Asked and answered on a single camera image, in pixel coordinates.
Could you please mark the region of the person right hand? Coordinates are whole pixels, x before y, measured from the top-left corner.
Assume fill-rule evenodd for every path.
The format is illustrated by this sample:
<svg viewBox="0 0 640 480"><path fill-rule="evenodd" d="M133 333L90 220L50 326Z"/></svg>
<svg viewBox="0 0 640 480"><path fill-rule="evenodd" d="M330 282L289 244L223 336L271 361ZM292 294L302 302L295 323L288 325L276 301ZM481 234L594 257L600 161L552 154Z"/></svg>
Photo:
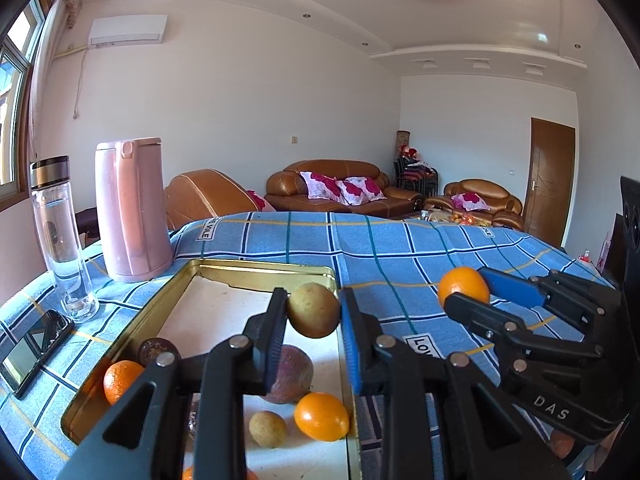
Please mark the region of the person right hand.
<svg viewBox="0 0 640 480"><path fill-rule="evenodd" d="M561 460L568 460L574 479L582 479L587 472L596 472L608 457L608 453L626 422L621 422L606 438L597 444L582 445L576 439L553 429L547 442L552 453Z"/></svg>

